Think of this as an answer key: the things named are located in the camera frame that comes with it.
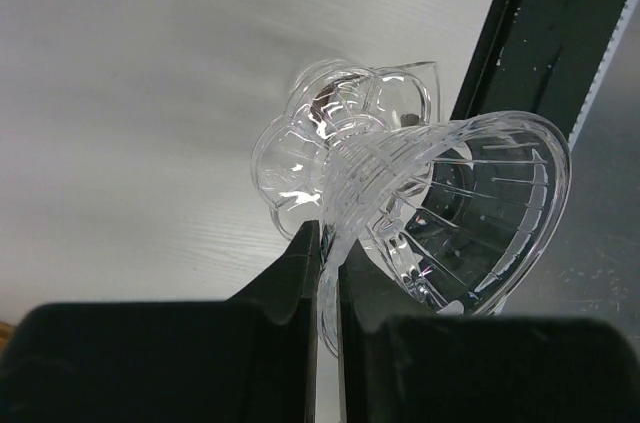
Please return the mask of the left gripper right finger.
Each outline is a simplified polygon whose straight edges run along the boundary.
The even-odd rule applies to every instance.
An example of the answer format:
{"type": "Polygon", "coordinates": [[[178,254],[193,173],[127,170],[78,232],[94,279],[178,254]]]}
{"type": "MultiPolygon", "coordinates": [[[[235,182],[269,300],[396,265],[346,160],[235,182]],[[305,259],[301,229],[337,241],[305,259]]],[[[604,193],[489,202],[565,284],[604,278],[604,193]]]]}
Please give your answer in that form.
{"type": "Polygon", "coordinates": [[[432,314],[355,245],[339,270],[345,422],[635,422],[639,362],[585,318],[432,314]]]}

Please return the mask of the clear glass dripper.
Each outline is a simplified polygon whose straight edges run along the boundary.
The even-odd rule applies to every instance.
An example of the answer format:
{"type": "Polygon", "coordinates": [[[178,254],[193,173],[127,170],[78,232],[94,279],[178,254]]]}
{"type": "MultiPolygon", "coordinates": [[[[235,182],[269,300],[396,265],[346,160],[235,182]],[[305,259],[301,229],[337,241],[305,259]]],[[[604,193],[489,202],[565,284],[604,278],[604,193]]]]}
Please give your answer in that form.
{"type": "Polygon", "coordinates": [[[355,245],[432,313],[498,312],[558,226],[571,155],[530,112],[446,120],[433,61],[333,58],[296,76],[251,177],[284,238],[320,225],[318,328],[337,353],[338,273],[355,245]]]}

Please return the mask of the orange coffee filter box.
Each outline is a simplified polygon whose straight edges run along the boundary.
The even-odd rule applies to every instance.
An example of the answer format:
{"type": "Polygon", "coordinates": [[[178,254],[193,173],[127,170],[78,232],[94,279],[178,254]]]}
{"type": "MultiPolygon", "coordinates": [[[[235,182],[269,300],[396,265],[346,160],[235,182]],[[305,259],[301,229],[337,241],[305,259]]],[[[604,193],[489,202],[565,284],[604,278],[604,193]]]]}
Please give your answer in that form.
{"type": "Polygon", "coordinates": [[[14,333],[14,327],[6,322],[0,322],[0,352],[6,348],[12,335],[14,333]]]}

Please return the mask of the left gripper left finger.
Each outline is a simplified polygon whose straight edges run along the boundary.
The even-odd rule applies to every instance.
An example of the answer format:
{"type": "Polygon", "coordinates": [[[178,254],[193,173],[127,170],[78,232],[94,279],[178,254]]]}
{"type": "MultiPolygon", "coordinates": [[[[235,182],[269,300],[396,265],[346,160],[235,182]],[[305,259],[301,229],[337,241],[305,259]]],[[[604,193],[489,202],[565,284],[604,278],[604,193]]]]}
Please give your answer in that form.
{"type": "Polygon", "coordinates": [[[5,422],[311,422],[320,229],[224,301],[46,304],[1,357],[5,422]]]}

